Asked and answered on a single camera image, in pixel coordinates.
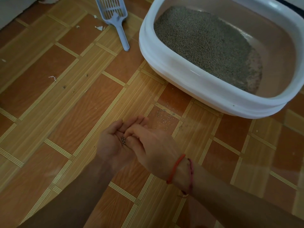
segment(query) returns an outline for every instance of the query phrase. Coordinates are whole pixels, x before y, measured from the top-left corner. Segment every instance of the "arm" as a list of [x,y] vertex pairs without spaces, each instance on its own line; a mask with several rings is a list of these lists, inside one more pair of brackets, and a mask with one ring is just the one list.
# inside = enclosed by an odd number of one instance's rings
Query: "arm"
[[133,124],[145,126],[144,116],[123,123],[113,122],[101,132],[95,158],[57,197],[22,223],[30,227],[83,227],[113,176],[134,158],[134,152],[122,144],[122,136]]
[[[160,130],[134,125],[125,133],[126,145],[139,162],[154,175],[167,180],[181,155],[174,139]],[[194,163],[191,195],[225,227],[304,227],[304,221],[230,184],[217,179]],[[188,192],[188,160],[183,159],[173,177],[173,184]]]

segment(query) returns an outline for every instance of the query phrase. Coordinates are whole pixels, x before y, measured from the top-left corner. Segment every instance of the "litter box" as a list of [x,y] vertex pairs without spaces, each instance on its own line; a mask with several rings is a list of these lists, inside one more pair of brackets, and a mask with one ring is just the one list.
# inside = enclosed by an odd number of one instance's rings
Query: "litter box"
[[[242,33],[263,65],[255,95],[197,67],[158,39],[153,24],[170,6],[215,14]],[[154,0],[140,28],[139,46],[161,77],[230,115],[258,119],[275,114],[304,84],[304,20],[275,0]]]

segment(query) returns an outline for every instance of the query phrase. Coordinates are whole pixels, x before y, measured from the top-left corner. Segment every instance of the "litter scoop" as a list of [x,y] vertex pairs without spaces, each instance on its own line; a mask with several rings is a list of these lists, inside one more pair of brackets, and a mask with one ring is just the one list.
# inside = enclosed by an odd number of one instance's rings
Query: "litter scoop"
[[120,41],[125,51],[130,49],[128,40],[123,30],[123,20],[128,16],[128,12],[123,0],[96,0],[102,19],[108,25],[115,26]]

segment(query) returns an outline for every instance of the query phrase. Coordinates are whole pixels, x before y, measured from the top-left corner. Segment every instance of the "white plastic rim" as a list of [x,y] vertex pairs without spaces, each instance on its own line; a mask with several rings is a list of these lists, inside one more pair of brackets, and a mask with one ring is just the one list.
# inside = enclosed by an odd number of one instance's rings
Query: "white plastic rim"
[[156,14],[165,0],[154,0],[139,33],[142,55],[150,66],[169,82],[193,97],[232,115],[258,119],[281,110],[304,84],[304,20],[275,0],[233,0],[282,27],[296,48],[295,73],[289,86],[278,96],[263,98],[218,79],[165,46],[154,32]]

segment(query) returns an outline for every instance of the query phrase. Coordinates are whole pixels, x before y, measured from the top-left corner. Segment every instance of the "floor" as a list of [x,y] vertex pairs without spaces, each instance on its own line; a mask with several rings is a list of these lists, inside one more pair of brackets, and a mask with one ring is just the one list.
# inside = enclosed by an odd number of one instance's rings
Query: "floor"
[[[138,114],[218,178],[304,219],[304,89],[258,120],[193,99],[140,53],[152,1],[125,0],[129,52],[94,0],[35,3],[0,31],[0,227],[16,227],[56,197],[94,157],[99,133]],[[85,227],[186,228],[188,200],[134,160]],[[202,225],[221,227],[201,213]]]

